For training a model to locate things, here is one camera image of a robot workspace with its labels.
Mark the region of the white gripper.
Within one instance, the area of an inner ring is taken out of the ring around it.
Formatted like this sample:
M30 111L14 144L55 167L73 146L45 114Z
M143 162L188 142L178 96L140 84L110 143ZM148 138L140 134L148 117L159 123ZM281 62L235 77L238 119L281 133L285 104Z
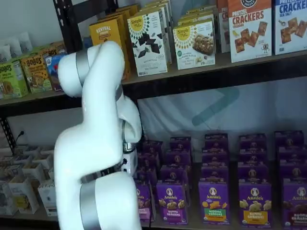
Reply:
M134 176L138 166L137 151L126 152L123 154L121 170L127 172L132 177Z

